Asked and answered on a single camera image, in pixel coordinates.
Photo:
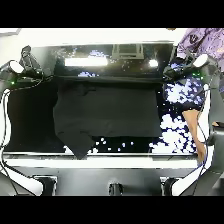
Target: purple patterned fabric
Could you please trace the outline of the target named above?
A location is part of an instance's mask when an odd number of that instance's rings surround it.
[[[224,71],[224,28],[188,28],[177,48],[177,57],[185,58],[186,49],[196,53],[208,54],[218,60]]]

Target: folded black fabric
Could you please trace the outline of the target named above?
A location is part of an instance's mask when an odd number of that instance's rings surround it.
[[[92,136],[161,136],[155,91],[146,87],[60,82],[54,121],[56,135],[79,159]]]

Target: white wall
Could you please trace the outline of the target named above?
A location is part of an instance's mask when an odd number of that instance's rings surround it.
[[[15,36],[0,37],[0,65],[19,60],[21,49],[30,45],[53,46],[92,43],[178,41],[186,28],[22,28]]]

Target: person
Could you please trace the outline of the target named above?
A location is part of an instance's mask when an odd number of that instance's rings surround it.
[[[171,68],[175,70],[182,65],[187,49],[194,53],[196,58],[201,54],[212,56],[218,61],[221,71],[224,71],[224,28],[188,28],[178,44],[177,56],[170,62]],[[181,108],[194,139],[200,161],[203,161],[206,155],[205,145],[197,138],[197,118],[200,116],[199,113],[205,99],[203,92],[198,94],[202,88],[202,80],[200,77],[195,77],[194,74],[187,75],[185,84],[175,82],[175,84],[166,84],[165,86],[167,100]],[[220,92],[223,95],[223,79],[220,81]]]

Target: person's arm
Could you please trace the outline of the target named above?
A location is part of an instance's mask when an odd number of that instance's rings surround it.
[[[186,49],[194,52],[209,28],[188,28],[177,47],[177,57],[185,59]]]

